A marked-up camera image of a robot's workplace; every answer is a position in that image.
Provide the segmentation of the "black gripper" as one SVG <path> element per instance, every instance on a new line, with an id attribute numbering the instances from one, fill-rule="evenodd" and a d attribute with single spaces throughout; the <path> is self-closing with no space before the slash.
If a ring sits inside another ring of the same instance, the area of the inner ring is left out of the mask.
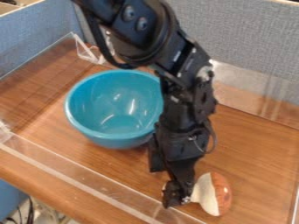
<path id="1" fill-rule="evenodd" d="M 176 207 L 192 195 L 194 166 L 208 152 L 211 128 L 198 126 L 187 132 L 172 132 L 160 123 L 155 125 L 148 146 L 149 172 L 161 172 L 171 164 L 174 180 L 163 186 L 163 207 Z"/>

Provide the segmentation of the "black blue robot arm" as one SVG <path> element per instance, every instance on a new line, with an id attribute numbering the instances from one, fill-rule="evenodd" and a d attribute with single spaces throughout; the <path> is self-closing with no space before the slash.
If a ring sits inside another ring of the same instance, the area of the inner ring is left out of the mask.
<path id="1" fill-rule="evenodd" d="M 210 119 L 218 105 L 211 56 L 183 31 L 164 0 L 71 1 L 107 61 L 123 69 L 149 66 L 160 78 L 163 113 L 149 140 L 149 171 L 166 171 L 171 177 L 163 206 L 187 204 L 194 166 L 218 142 Z"/>

